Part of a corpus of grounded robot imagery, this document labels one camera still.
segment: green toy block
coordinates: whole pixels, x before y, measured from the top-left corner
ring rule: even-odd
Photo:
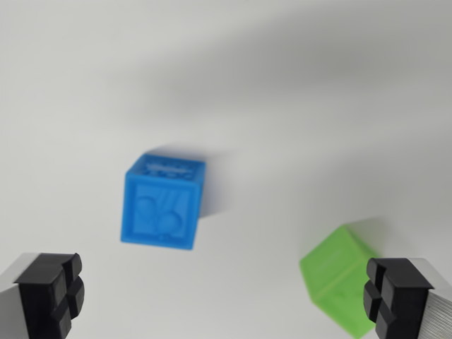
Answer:
[[[312,302],[353,338],[361,338],[375,326],[363,306],[367,261],[375,257],[343,225],[299,262]]]

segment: blue cube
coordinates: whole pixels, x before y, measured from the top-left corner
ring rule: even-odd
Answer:
[[[121,240],[192,249],[204,162],[142,155],[126,173]]]

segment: green cube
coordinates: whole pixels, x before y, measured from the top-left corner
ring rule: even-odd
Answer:
[[[299,262],[312,302],[353,338],[361,338],[375,326],[363,306],[367,261],[375,257],[343,225]]]

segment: white table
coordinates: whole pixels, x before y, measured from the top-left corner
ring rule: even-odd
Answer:
[[[348,338],[298,260],[376,216],[384,255],[452,280],[450,10],[0,0],[0,268],[78,252],[71,339]],[[211,165],[193,251],[119,242],[124,173],[156,148]]]

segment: cube face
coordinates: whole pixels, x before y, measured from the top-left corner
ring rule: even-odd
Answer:
[[[375,255],[341,226],[300,261],[313,303],[354,338],[374,327],[362,300],[367,261]]]
[[[203,162],[144,155],[127,172],[121,240],[191,249]]]

